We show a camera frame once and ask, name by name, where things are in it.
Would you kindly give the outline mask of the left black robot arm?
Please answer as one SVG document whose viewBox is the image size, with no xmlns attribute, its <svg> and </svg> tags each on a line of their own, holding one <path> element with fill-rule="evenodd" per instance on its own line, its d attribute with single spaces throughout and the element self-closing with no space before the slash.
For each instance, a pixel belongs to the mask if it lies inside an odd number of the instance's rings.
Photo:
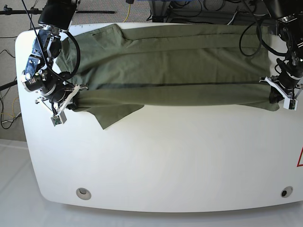
<svg viewBox="0 0 303 227">
<path fill-rule="evenodd" d="M 270 53 L 277 57 L 276 67 L 281 71 L 276 76 L 260 78 L 259 82 L 266 82 L 272 88 L 269 102 L 272 104 L 284 100 L 284 108 L 296 110 L 298 96 L 303 90 L 300 80 L 303 78 L 303 2 L 300 0 L 265 0 L 268 13 L 260 19 L 256 19 L 254 13 L 249 9 L 254 22 L 250 24 L 241 34 L 239 50 L 242 55 L 252 57 L 256 55 L 261 47 L 265 47 Z M 278 52 L 266 44 L 262 38 L 261 25 L 265 20 L 276 21 L 277 34 L 286 43 L 287 52 Z M 256 34 L 259 45 L 255 53 L 245 54 L 241 48 L 241 42 L 246 31 L 256 25 Z"/>
</svg>

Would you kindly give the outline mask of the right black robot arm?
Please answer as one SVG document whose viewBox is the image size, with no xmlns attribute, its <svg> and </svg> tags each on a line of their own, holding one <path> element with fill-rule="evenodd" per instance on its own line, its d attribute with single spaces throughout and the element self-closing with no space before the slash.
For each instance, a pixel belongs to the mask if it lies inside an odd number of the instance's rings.
<svg viewBox="0 0 303 227">
<path fill-rule="evenodd" d="M 71 108 L 73 97 L 87 86 L 74 85 L 69 80 L 76 75 L 80 66 L 80 47 L 75 37 L 69 32 L 69 27 L 80 1 L 78 0 L 49 0 L 40 18 L 42 28 L 35 32 L 32 52 L 23 71 L 24 88 L 28 92 L 41 95 L 37 102 L 49 100 L 52 119 L 60 119 L 65 108 Z M 54 60 L 62 50 L 61 33 L 65 33 L 76 48 L 76 63 L 72 72 L 56 73 L 53 70 Z"/>
</svg>

